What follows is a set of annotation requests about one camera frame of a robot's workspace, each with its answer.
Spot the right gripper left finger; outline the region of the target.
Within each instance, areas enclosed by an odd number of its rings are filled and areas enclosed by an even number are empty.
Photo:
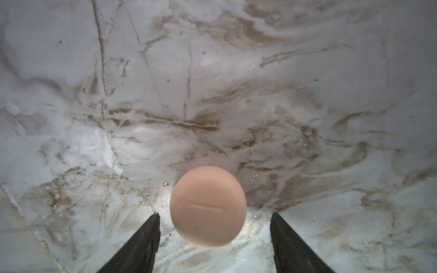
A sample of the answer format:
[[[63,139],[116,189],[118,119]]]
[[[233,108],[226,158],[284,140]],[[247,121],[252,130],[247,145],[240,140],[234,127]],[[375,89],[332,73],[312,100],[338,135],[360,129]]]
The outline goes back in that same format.
[[[151,215],[98,273],[151,273],[160,243],[160,216]]]

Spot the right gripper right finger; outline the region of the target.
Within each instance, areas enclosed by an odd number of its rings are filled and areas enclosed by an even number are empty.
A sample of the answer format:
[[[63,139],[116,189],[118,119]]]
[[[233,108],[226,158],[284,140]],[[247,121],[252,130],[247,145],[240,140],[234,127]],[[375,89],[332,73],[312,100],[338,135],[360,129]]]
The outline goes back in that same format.
[[[270,235],[278,273],[333,273],[278,213],[272,215]]]

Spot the pink earbud charging case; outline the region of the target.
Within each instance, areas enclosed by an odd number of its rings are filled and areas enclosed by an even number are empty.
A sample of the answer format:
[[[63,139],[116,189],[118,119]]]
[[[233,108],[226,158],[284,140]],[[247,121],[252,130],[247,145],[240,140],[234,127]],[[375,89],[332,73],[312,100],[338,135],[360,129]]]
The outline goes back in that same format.
[[[241,184],[230,172],[215,166],[185,173],[170,198],[175,230],[198,248],[216,249],[232,242],[241,232],[246,214]]]

